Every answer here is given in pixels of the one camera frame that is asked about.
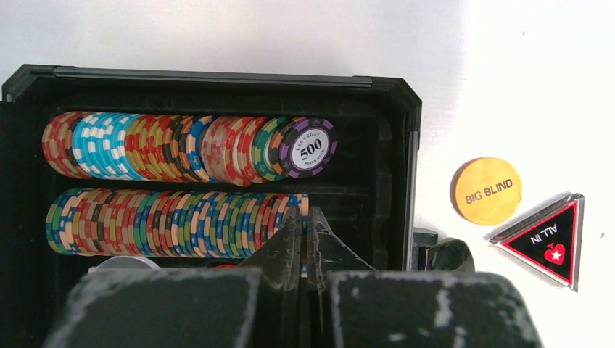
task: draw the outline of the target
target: black triangle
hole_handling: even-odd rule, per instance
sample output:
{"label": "black triangle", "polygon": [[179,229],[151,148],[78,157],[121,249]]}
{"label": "black triangle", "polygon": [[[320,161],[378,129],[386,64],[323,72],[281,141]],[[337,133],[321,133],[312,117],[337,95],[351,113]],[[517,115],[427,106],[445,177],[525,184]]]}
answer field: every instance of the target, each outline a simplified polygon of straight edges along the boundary
{"label": "black triangle", "polygon": [[584,201],[579,196],[568,196],[495,237],[504,250],[575,291]]}

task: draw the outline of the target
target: stack of poker chips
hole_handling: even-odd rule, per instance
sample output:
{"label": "stack of poker chips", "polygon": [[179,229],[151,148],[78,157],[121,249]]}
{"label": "stack of poker chips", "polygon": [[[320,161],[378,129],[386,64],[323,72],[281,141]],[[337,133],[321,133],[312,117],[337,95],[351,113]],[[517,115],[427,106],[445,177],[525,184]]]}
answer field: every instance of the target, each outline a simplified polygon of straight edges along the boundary
{"label": "stack of poker chips", "polygon": [[232,183],[309,178],[337,147],[328,120],[67,112],[45,128],[43,153],[70,178]]}
{"label": "stack of poker chips", "polygon": [[49,208],[46,236],[60,254],[243,259],[292,206],[305,228],[305,194],[75,188]]}

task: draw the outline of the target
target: yellow disc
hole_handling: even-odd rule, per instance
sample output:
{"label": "yellow disc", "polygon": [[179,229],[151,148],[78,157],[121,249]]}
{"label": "yellow disc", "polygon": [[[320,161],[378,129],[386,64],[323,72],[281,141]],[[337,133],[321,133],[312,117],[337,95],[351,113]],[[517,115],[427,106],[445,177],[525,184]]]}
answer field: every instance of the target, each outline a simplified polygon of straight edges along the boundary
{"label": "yellow disc", "polygon": [[506,221],[521,202],[519,174],[508,162],[484,157],[465,164],[452,187],[455,208],[465,219],[489,226]]}

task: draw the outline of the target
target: white surface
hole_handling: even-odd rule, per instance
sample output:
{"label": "white surface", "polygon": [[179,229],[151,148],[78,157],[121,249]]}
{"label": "white surface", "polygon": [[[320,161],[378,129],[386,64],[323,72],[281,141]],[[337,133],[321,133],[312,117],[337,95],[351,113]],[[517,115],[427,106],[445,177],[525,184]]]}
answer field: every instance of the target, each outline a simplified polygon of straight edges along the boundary
{"label": "white surface", "polygon": [[[2,1],[0,80],[22,63],[404,77],[424,101],[416,225],[463,239],[478,270],[511,279],[545,346],[610,345],[615,1],[158,3]],[[586,196],[578,294],[456,215],[450,179],[481,156],[520,172],[518,213]]]}

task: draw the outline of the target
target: black plastic case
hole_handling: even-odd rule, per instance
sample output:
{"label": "black plastic case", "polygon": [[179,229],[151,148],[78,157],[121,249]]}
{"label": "black plastic case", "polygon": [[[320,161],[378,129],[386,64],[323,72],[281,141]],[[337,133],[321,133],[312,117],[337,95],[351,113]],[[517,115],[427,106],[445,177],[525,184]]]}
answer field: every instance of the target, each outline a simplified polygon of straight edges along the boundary
{"label": "black plastic case", "polygon": [[[421,100],[401,78],[104,70],[23,65],[0,104],[0,347],[42,342],[66,293],[104,258],[61,256],[46,242],[49,205],[75,187],[304,192],[331,229],[376,269],[403,269],[413,220]],[[47,122],[72,110],[162,115],[325,117],[337,152],[313,178],[240,188],[211,183],[76,180],[46,163]],[[161,260],[199,266],[210,260]]]}

